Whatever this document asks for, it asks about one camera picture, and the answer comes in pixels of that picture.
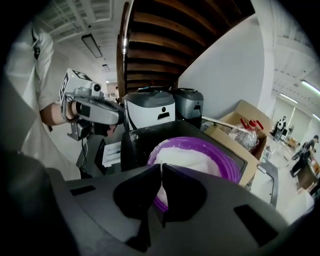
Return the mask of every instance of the rectangular ceiling lamp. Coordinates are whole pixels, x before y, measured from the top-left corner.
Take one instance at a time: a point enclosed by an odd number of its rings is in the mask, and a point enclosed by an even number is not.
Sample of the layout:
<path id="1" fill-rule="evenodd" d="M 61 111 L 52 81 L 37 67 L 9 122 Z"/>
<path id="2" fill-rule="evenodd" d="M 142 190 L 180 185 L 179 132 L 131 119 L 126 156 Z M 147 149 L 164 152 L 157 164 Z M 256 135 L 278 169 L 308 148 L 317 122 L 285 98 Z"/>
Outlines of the rectangular ceiling lamp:
<path id="1" fill-rule="evenodd" d="M 292 99 L 292 98 L 288 97 L 287 95 L 284 95 L 284 94 L 282 94 L 282 93 L 280 93 L 280 95 L 281 95 L 282 97 L 285 97 L 286 99 L 288 99 L 288 100 L 290 100 L 290 101 L 294 102 L 294 103 L 298 103 L 298 101 L 295 101 L 294 99 Z"/>
<path id="2" fill-rule="evenodd" d="M 104 68 L 105 71 L 109 72 L 110 68 L 107 64 L 103 64 L 102 67 Z"/>
<path id="3" fill-rule="evenodd" d="M 81 40 L 84 42 L 86 47 L 88 47 L 90 52 L 92 52 L 94 57 L 96 57 L 96 58 L 102 57 L 102 53 L 101 53 L 99 47 L 97 46 L 97 43 L 96 43 L 95 39 L 93 38 L 92 34 L 83 35 L 81 37 Z"/>
<path id="4" fill-rule="evenodd" d="M 312 114 L 316 119 L 318 119 L 320 121 L 320 117 L 318 117 L 317 115 L 315 114 Z"/>
<path id="5" fill-rule="evenodd" d="M 301 84 L 303 84 L 304 86 L 308 87 L 311 91 L 313 91 L 318 96 L 320 96 L 320 91 L 316 87 L 314 87 L 313 85 L 308 83 L 306 80 L 301 81 Z"/>

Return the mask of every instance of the red handle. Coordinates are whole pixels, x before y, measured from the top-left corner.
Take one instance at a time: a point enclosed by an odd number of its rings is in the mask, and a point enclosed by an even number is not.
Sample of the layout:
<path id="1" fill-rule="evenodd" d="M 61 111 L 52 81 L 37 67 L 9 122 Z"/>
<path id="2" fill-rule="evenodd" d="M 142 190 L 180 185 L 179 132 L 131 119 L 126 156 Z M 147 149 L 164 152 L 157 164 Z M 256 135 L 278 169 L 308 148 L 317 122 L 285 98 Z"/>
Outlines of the red handle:
<path id="1" fill-rule="evenodd" d="M 246 125 L 245 121 L 242 118 L 240 118 L 240 121 L 241 121 L 243 127 L 248 129 L 248 126 Z"/>
<path id="2" fill-rule="evenodd" d="M 263 127 L 262 124 L 259 122 L 259 120 L 257 120 L 256 122 L 257 122 L 257 124 L 261 127 L 261 130 L 263 130 L 264 127 Z"/>

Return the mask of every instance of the wooden staircase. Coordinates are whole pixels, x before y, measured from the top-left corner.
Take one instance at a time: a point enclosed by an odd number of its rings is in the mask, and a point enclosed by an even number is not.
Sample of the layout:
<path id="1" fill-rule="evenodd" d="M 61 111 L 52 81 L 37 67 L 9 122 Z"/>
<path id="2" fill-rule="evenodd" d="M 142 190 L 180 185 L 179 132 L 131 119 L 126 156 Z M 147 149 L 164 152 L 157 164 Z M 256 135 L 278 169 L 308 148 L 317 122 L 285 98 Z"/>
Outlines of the wooden staircase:
<path id="1" fill-rule="evenodd" d="M 134 0 L 128 44 L 117 58 L 120 96 L 146 86 L 176 87 L 199 55 L 254 12 L 250 0 Z"/>

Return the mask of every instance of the black tray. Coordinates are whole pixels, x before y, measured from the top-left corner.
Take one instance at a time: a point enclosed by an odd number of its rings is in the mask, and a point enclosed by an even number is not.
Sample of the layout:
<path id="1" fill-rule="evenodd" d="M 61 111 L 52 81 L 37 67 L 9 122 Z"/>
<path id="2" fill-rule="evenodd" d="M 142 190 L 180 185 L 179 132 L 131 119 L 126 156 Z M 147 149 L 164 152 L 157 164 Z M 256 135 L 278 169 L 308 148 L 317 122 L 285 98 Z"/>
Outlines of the black tray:
<path id="1" fill-rule="evenodd" d="M 247 161 L 233 151 L 186 121 L 178 120 L 124 132 L 121 141 L 121 171 L 145 166 L 150 153 L 159 143 L 175 137 L 194 137 L 215 145 L 235 161 L 241 176 L 247 166 Z"/>

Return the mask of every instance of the white ceiling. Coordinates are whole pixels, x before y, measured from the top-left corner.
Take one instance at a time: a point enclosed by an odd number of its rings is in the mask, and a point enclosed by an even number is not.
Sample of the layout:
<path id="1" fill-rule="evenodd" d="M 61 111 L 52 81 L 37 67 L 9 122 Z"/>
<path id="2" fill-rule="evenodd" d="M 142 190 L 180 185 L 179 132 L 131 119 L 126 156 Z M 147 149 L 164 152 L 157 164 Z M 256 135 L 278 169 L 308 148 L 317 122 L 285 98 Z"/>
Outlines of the white ceiling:
<path id="1" fill-rule="evenodd" d="M 320 62 L 307 35 L 291 16 L 278 8 L 276 21 L 273 90 L 298 102 L 297 107 L 320 117 L 320 96 L 301 84 L 306 80 L 320 90 Z"/>
<path id="2" fill-rule="evenodd" d="M 36 20 L 55 43 L 68 42 L 78 48 L 112 83 L 117 81 L 117 36 L 125 2 L 131 0 L 51 0 Z M 93 35 L 103 57 L 95 58 L 83 43 L 81 37 L 87 34 Z M 110 71 L 102 68 L 103 64 Z"/>

